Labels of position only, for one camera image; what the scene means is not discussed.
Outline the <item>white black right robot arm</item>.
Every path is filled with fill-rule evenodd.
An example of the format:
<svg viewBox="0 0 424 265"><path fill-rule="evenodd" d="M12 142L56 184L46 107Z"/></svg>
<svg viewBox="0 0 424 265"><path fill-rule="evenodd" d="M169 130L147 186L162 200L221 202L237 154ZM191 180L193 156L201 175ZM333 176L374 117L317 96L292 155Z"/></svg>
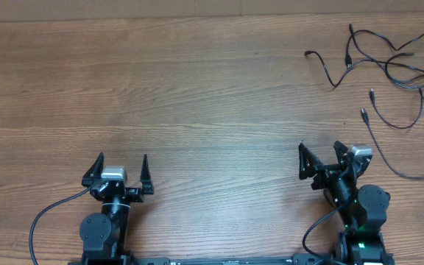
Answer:
<svg viewBox="0 0 424 265"><path fill-rule="evenodd" d="M298 146L299 178L311 178L312 189L327 192L325 197L333 207L307 229L302 239L303 249L323 264L393 264L393 254L386 251L381 233L387 220L390 194L377 185L357 186L372 160L372 149L348 147L339 141L333 148L337 162L325 164L304 143ZM339 232L338 243L331 253L318 254L306 245L306 239L335 213L340 215L344 230Z"/></svg>

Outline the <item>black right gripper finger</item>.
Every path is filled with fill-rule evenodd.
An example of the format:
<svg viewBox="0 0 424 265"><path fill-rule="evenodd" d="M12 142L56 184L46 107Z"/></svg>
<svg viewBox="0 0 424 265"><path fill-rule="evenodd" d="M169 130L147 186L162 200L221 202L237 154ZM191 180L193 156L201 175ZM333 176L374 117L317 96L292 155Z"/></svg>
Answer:
<svg viewBox="0 0 424 265"><path fill-rule="evenodd" d="M336 152L338 164L347 164L348 147L340 141L335 141L333 148Z"/></svg>
<svg viewBox="0 0 424 265"><path fill-rule="evenodd" d="M301 142L299 151L299 179L304 180L324 172L322 161Z"/></svg>

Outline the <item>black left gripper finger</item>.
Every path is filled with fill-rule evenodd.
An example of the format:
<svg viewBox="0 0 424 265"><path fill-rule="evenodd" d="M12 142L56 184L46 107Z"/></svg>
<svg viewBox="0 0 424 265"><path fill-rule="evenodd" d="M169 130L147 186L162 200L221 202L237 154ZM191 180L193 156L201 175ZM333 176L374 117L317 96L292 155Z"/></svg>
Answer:
<svg viewBox="0 0 424 265"><path fill-rule="evenodd" d="M147 154L144 154L144 156L143 156L140 181L141 181L141 185L142 185L141 189L143 191L143 194L153 195L154 194L154 185L153 185L151 174L150 174L150 171L149 171Z"/></svg>
<svg viewBox="0 0 424 265"><path fill-rule="evenodd" d="M82 186L90 187L94 182L101 177L104 168L105 155L103 152L99 154L93 165L82 176Z"/></svg>

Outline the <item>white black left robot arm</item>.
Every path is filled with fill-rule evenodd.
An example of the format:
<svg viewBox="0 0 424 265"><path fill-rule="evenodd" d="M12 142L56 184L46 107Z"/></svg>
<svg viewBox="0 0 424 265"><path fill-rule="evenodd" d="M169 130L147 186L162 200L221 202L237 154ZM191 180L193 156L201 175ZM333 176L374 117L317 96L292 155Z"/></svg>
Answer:
<svg viewBox="0 0 424 265"><path fill-rule="evenodd" d="M141 203L155 190L147 156L143 156L140 188L127 186L123 166L105 166L101 153L82 177L82 186L102 203L98 213L86 216L79 226L83 242L81 264L137 264L134 255L125 250L130 223L131 204Z"/></svg>

